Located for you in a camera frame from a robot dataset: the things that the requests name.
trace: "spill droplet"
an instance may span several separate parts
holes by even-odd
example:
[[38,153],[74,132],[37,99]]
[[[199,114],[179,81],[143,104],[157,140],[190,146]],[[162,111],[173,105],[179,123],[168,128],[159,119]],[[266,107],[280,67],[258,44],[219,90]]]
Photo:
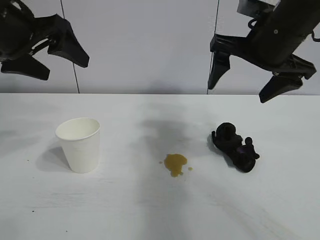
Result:
[[164,160],[164,166],[171,172],[172,177],[183,175],[182,166],[186,165],[188,160],[181,154],[168,154]]

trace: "black plastic toy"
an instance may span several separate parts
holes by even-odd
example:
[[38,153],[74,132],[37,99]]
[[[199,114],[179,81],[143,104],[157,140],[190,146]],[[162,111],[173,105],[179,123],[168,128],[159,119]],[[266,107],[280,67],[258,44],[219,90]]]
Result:
[[251,137],[247,137],[242,145],[243,138],[236,134],[236,127],[229,123],[222,123],[216,132],[211,133],[214,145],[231,158],[234,166],[244,173],[250,172],[256,160],[260,158],[255,152]]

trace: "paper cup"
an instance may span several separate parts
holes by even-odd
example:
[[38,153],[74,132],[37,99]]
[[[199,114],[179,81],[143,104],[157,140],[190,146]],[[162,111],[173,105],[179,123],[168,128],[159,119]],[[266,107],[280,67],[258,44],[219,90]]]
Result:
[[62,123],[55,130],[72,171],[84,174],[99,163],[100,124],[87,117]]

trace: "white table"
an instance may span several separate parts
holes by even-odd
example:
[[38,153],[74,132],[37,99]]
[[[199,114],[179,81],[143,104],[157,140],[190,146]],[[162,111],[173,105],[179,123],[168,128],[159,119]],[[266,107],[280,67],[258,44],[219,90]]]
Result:
[[[319,239],[320,96],[0,94],[3,240]],[[71,172],[63,121],[101,123],[101,161]],[[208,136],[231,122],[261,158],[228,167]],[[170,176],[166,154],[187,157]]]

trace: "white wall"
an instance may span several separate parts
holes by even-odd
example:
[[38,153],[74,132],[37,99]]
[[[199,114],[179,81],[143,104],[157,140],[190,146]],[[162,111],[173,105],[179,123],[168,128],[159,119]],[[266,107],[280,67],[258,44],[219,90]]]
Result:
[[[58,13],[60,0],[24,0],[36,17]],[[218,0],[63,0],[66,18],[90,56],[76,66],[81,93],[205,94]],[[238,0],[220,0],[217,33],[246,36],[249,17]],[[320,25],[316,29],[320,37]],[[320,44],[310,37],[295,52],[320,70]],[[0,92],[76,93],[72,64],[44,50],[36,57],[48,82],[0,73]],[[240,58],[210,94],[258,94],[271,73]],[[290,94],[319,95],[320,73]]]
[[[274,4],[277,0],[266,0],[264,2]],[[248,22],[252,19],[237,13],[238,0],[220,0],[217,33],[230,36],[245,37],[250,29]],[[316,36],[320,36],[320,25],[315,30]],[[314,42],[309,37],[294,53],[307,61],[313,62],[320,71],[320,43]],[[262,70],[241,58],[230,57],[231,69],[220,79],[210,94],[258,94],[260,90],[271,79],[272,73]],[[319,95],[320,73],[316,73],[311,79],[303,79],[303,87],[288,94]]]
[[63,0],[82,93],[205,94],[217,0]]
[[[23,0],[36,17],[58,13],[62,16],[60,0]],[[28,76],[0,73],[0,93],[77,93],[72,63],[43,49],[35,58],[51,72],[48,81]]]

